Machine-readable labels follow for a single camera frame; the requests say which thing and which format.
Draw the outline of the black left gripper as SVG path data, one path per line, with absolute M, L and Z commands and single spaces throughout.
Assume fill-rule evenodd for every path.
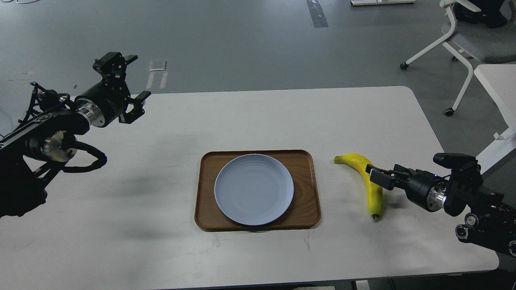
M 127 66 L 138 59 L 137 55 L 122 55 L 120 52 L 108 52 L 96 59 L 93 69 L 101 75 L 101 81 L 75 98 L 77 107 L 89 106 L 95 113 L 92 125 L 106 127 L 114 119 L 119 123 L 131 124 L 144 115 L 146 99 L 150 91 L 142 91 L 131 98 L 127 83 Z

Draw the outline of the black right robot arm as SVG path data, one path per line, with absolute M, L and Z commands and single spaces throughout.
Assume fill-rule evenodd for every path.
M 450 169 L 448 178 L 399 164 L 392 170 L 368 164 L 365 172 L 371 182 L 384 189 L 403 189 L 409 201 L 426 211 L 443 209 L 456 217 L 468 207 L 464 224 L 455 228 L 459 242 L 515 257 L 515 209 L 503 202 L 502 193 L 483 185 L 477 159 L 462 153 L 437 153 L 433 161 Z

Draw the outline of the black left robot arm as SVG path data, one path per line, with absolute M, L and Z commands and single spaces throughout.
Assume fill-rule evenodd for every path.
M 109 52 L 93 69 L 101 81 L 71 99 L 33 81 L 28 110 L 18 127 L 1 139 L 0 214 L 21 217 L 46 202 L 46 186 L 59 174 L 85 173 L 107 163 L 105 153 L 76 139 L 90 127 L 115 119 L 131 124 L 144 115 L 143 91 L 132 98 L 125 78 L 137 55 Z

